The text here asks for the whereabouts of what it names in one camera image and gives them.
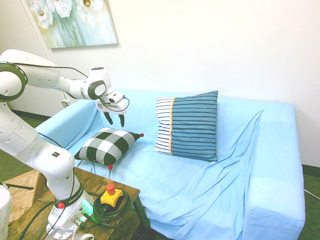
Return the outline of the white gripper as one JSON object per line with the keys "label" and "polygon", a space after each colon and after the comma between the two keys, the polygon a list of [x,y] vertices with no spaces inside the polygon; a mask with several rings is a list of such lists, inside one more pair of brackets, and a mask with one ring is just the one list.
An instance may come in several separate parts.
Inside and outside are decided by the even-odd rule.
{"label": "white gripper", "polygon": [[95,101],[96,107],[99,111],[104,112],[104,116],[110,125],[113,124],[113,120],[109,113],[119,114],[120,125],[125,125],[125,116],[127,112],[130,101],[126,100],[125,97],[120,97],[119,99],[112,99],[108,97],[101,97]]}

